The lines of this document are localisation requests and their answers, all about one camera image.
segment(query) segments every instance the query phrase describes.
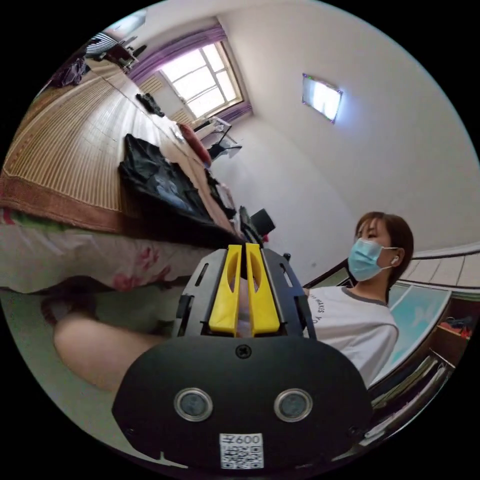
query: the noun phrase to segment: face mask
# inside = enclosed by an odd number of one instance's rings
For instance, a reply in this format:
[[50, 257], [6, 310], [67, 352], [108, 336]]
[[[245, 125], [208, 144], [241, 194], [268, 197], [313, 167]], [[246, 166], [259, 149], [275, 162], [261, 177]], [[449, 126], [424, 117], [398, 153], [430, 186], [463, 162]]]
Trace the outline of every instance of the face mask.
[[375, 241], [363, 240], [363, 238], [356, 241], [348, 257], [348, 268], [358, 282], [370, 280], [382, 270], [392, 268], [392, 265], [385, 268], [378, 266], [377, 260], [382, 253], [382, 249], [395, 250], [396, 248], [381, 246]]

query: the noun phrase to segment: bamboo mat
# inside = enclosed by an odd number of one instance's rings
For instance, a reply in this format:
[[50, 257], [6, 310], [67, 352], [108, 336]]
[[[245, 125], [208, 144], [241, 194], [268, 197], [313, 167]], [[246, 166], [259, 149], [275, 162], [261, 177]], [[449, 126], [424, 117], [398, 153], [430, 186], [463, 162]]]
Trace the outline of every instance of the bamboo mat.
[[22, 120], [0, 175], [0, 207], [10, 207], [78, 228], [145, 238], [146, 219], [121, 185], [118, 166], [124, 138], [157, 145], [198, 189], [215, 223], [233, 231], [212, 198], [204, 166], [178, 127], [151, 115], [135, 95], [138, 87], [108, 62], [88, 62], [74, 87], [48, 89]]

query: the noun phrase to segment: purple curtain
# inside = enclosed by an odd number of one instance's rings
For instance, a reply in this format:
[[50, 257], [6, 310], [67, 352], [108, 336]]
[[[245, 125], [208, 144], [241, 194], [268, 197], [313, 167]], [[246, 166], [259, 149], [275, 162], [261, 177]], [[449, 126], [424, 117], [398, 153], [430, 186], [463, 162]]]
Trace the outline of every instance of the purple curtain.
[[237, 105], [234, 105], [232, 108], [225, 110], [220, 113], [218, 117], [229, 124], [232, 123], [237, 118], [241, 117], [252, 111], [252, 104], [249, 101], [243, 101]]
[[221, 42], [226, 39], [227, 35], [219, 23], [203, 28], [202, 30], [188, 33], [180, 38], [169, 41], [157, 51], [142, 59], [131, 69], [128, 76], [139, 85], [162, 65], [165, 65], [192, 50], [206, 47], [207, 45]]

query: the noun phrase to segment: qr code sticker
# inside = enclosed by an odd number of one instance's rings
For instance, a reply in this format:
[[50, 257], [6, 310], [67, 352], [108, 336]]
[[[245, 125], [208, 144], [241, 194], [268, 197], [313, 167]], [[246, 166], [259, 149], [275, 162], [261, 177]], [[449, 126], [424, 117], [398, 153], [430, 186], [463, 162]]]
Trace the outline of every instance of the qr code sticker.
[[221, 433], [220, 458], [223, 469], [262, 469], [264, 467], [262, 434]]

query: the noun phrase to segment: bed sheet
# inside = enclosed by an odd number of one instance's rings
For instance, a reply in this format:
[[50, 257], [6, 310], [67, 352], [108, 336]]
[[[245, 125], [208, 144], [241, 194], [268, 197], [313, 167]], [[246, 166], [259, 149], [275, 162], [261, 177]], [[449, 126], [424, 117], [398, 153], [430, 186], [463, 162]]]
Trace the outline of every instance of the bed sheet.
[[193, 274], [205, 248], [72, 228], [0, 208], [0, 288], [49, 289], [71, 277], [90, 277], [126, 292]]

